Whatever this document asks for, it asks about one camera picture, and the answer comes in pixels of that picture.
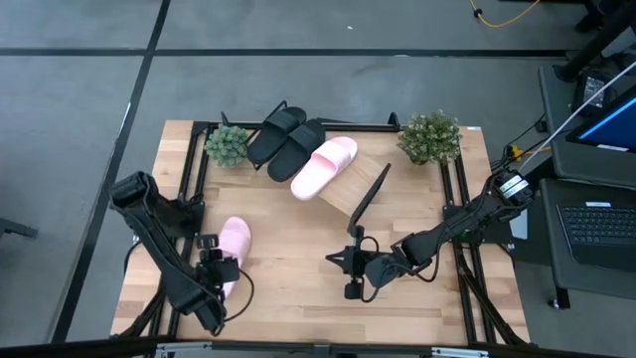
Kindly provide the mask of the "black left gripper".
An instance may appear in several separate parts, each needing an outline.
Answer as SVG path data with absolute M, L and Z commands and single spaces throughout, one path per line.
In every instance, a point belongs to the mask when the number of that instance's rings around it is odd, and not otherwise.
M 220 249 L 215 249 L 218 244 L 219 236 L 216 234 L 201 235 L 196 238 L 197 248 L 203 249 L 199 252 L 197 273 L 209 285 L 223 285 L 239 279 L 238 259 Z

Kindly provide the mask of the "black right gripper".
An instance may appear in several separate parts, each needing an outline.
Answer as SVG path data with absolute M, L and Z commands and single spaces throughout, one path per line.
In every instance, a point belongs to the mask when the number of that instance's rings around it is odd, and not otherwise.
M 397 274 L 395 264 L 398 256 L 393 251 L 369 251 L 361 249 L 364 238 L 364 228 L 359 225 L 350 226 L 348 233 L 352 238 L 352 244 L 346 246 L 342 251 L 326 256 L 326 260 L 339 267 L 344 275 L 348 275 L 350 280 L 344 286 L 344 297 L 349 300 L 360 299 L 362 289 L 367 286 L 382 288 L 387 285 Z M 358 255 L 358 278 L 353 272 L 350 261 Z

